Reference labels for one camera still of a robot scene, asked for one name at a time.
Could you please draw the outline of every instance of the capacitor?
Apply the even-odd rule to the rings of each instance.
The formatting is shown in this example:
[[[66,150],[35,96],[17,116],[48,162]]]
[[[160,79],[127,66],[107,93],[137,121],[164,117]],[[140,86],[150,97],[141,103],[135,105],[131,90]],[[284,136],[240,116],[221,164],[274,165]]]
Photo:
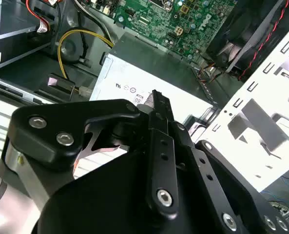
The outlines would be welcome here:
[[[204,6],[204,7],[208,7],[208,6],[209,6],[209,1],[207,1],[207,0],[206,0],[206,1],[203,1],[203,6]]]

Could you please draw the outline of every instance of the silver screw head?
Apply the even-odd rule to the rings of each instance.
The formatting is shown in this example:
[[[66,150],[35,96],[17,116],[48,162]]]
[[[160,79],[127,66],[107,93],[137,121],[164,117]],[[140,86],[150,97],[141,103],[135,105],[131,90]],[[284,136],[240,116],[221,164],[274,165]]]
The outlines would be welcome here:
[[[47,126],[47,122],[41,117],[31,117],[28,123],[33,128],[38,128],[38,129],[41,129]]]
[[[209,144],[209,143],[205,143],[205,147],[207,148],[207,149],[209,149],[209,150],[212,150],[212,146]]]
[[[236,222],[235,220],[232,218],[231,215],[224,213],[222,215],[222,219],[223,222],[226,224],[226,226],[233,232],[235,232],[237,230],[237,226],[236,226]]]
[[[157,191],[157,199],[163,206],[169,207],[173,203],[172,196],[166,190],[160,189]]]
[[[70,146],[74,143],[74,138],[69,133],[59,133],[57,135],[57,142],[64,146]]]
[[[181,123],[177,123],[177,126],[180,130],[184,131],[185,127]]]
[[[279,226],[284,230],[288,231],[286,223],[284,223],[279,217],[276,217],[276,221],[278,222]]]
[[[267,224],[273,231],[275,231],[275,230],[276,230],[276,226],[275,226],[275,224],[272,222],[272,220],[269,219],[268,216],[264,216],[264,218],[265,218],[266,224]]]

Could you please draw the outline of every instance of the metal screw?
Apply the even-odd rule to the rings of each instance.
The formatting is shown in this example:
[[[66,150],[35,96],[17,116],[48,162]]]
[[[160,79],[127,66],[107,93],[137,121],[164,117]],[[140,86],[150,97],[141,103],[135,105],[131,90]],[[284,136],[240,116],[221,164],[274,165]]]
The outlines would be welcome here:
[[[275,231],[275,230],[276,230],[276,226],[275,226],[275,224],[272,222],[272,220],[269,219],[269,217],[267,217],[267,216],[264,216],[264,218],[265,218],[266,224],[267,224],[273,231]]]
[[[38,129],[41,129],[47,126],[47,122],[41,117],[32,117],[29,119],[28,123],[33,128],[38,128]]]
[[[135,106],[132,105],[132,104],[130,104],[130,103],[128,103],[128,104],[126,105],[126,107],[127,107],[127,109],[130,110],[130,111],[135,111]]]
[[[226,226],[233,232],[236,231],[237,229],[237,226],[236,226],[236,222],[235,220],[232,218],[231,215],[227,214],[227,213],[224,213],[222,215],[222,219],[223,219],[223,222],[226,224]]]
[[[166,190],[160,189],[157,191],[157,198],[163,206],[169,207],[173,203],[172,196]]]
[[[276,221],[278,222],[279,226],[284,230],[288,231],[289,229],[287,228],[287,225],[279,218],[276,217]]]
[[[20,155],[20,156],[18,157],[18,163],[19,163],[19,165],[23,165],[23,164],[24,164],[24,158],[23,158],[22,155]]]
[[[57,135],[57,142],[64,146],[70,146],[74,143],[74,138],[69,133],[59,133]]]
[[[185,127],[181,123],[177,123],[177,126],[180,130],[184,131]]]
[[[207,149],[212,150],[212,146],[209,143],[206,142],[205,146],[206,146]]]

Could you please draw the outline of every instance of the chip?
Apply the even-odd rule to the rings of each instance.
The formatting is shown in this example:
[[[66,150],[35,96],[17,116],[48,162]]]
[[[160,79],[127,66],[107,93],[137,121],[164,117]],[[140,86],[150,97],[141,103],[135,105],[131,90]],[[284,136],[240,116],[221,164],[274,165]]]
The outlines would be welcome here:
[[[189,7],[187,7],[186,5],[183,5],[180,9],[180,11],[183,13],[183,14],[187,14],[189,12]]]
[[[190,31],[191,31],[190,28],[188,28],[188,27],[184,28],[184,32],[185,32],[185,33],[189,33]]]

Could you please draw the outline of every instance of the black plastic part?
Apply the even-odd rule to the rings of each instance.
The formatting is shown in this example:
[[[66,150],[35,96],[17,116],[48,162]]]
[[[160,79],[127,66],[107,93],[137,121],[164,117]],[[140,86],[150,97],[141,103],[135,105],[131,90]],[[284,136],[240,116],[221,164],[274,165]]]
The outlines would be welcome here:
[[[200,192],[204,195],[210,213],[212,215],[212,228],[217,233],[240,234],[243,233],[242,225],[237,220],[229,201],[209,163],[204,152],[197,150],[191,141],[188,131],[181,125],[173,123],[171,125],[176,155],[182,157],[186,169],[191,173],[194,184],[198,184]],[[229,229],[222,218],[223,214],[229,214],[237,223],[237,229]]]
[[[244,179],[213,145],[211,145],[212,149],[209,150],[205,146],[205,143],[210,144],[203,140],[197,143],[196,148],[207,155],[227,198],[229,201],[232,201],[231,205],[235,214],[241,217],[248,231],[252,234],[289,233],[289,224],[285,221],[288,228],[288,231],[285,231],[279,226],[276,218],[278,217],[282,221],[285,219]],[[275,231],[265,223],[264,216],[267,216],[274,222],[276,226]]]
[[[125,155],[50,193],[39,234],[289,234],[288,223],[284,231],[277,223],[277,218],[284,221],[281,215],[213,146],[205,147],[209,142],[195,148],[185,127],[173,120],[167,98],[154,90],[146,103],[153,108],[149,114],[126,100],[23,107],[13,113],[1,159],[10,141],[33,162],[36,174],[46,175],[47,188],[72,171],[89,145],[84,136],[92,136],[91,151],[129,146]],[[34,116],[47,126],[31,127]],[[74,143],[60,145],[60,132],[70,133]],[[171,205],[158,199],[160,189],[169,192]],[[236,230],[227,227],[224,213],[233,217]],[[265,215],[275,230],[265,224]]]
[[[118,99],[22,107],[12,114],[8,137],[19,152],[48,168],[65,170],[74,164],[82,150],[88,124],[106,128],[119,121],[130,122],[140,115],[136,107],[133,106],[134,111],[131,111],[127,104],[133,106],[129,101]],[[29,119],[36,116],[46,120],[45,128],[36,129],[29,125]],[[73,136],[71,146],[57,142],[57,134],[61,132]]]

